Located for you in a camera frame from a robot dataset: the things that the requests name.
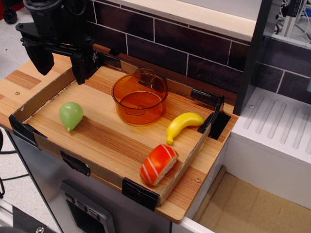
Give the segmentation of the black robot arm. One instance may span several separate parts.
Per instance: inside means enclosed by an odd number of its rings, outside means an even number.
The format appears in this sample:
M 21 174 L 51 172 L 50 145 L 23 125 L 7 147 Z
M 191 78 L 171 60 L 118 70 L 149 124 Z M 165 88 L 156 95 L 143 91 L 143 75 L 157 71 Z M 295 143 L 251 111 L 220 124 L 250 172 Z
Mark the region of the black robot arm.
M 69 57 L 78 84 L 84 84 L 96 71 L 94 39 L 79 28 L 86 11 L 84 0 L 25 0 L 31 23 L 19 23 L 21 42 L 42 75 L 54 66 L 54 54 Z

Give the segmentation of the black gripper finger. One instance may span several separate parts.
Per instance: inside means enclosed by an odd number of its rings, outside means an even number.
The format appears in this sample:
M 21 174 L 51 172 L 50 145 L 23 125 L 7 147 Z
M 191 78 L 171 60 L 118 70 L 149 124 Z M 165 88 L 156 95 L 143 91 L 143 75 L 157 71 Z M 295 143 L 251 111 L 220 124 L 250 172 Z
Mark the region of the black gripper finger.
M 78 84 L 84 84 L 98 69 L 98 53 L 76 50 L 70 57 L 73 75 Z
M 52 52 L 46 51 L 46 45 L 26 46 L 26 52 L 39 73 L 47 75 L 54 66 Z

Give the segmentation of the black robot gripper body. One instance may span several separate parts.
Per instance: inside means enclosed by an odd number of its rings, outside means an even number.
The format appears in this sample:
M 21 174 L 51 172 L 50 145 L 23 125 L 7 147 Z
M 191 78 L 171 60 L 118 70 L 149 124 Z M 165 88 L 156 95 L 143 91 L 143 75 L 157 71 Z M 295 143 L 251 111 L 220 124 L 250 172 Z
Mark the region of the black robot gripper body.
M 94 51 L 94 39 L 78 27 L 86 7 L 26 7 L 33 22 L 19 23 L 23 46 L 57 46 L 65 49 Z

